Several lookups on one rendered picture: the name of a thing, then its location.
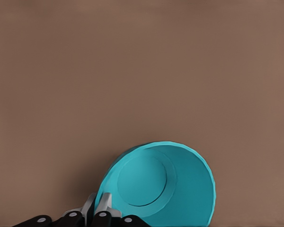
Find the blue bowl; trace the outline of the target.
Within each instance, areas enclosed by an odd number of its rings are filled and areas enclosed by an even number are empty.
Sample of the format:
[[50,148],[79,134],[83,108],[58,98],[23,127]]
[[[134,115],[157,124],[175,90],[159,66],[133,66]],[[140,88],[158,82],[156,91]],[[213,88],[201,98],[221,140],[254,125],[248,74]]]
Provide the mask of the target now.
[[95,206],[110,194],[110,207],[137,215],[152,227],[208,227],[215,181],[206,160],[192,148],[158,141],[122,153],[105,173]]

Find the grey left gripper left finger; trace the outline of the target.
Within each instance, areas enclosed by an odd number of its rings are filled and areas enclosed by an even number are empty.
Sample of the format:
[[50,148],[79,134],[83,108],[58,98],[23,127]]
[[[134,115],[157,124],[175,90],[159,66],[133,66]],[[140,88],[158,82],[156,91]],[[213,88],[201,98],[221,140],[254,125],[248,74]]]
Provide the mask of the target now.
[[88,227],[90,226],[97,193],[93,192],[80,208],[68,210],[52,223],[52,227]]

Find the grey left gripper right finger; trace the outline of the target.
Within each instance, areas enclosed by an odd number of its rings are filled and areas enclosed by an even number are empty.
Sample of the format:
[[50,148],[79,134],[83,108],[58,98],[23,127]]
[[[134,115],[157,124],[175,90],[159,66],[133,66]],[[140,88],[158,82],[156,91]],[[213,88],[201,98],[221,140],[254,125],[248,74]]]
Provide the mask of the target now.
[[112,194],[104,193],[95,209],[90,227],[120,227],[122,213],[112,208]]

